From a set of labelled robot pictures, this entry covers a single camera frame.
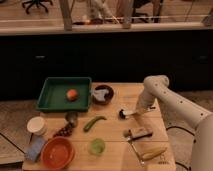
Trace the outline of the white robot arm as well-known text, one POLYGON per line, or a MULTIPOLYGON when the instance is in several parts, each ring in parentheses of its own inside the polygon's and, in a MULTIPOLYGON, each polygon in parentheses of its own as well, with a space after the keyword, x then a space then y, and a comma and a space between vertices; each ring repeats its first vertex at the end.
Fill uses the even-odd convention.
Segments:
POLYGON ((156 99, 175 110, 195 130, 190 171, 213 171, 213 112, 170 90, 166 75, 147 76, 143 86, 136 110, 146 113, 156 99))

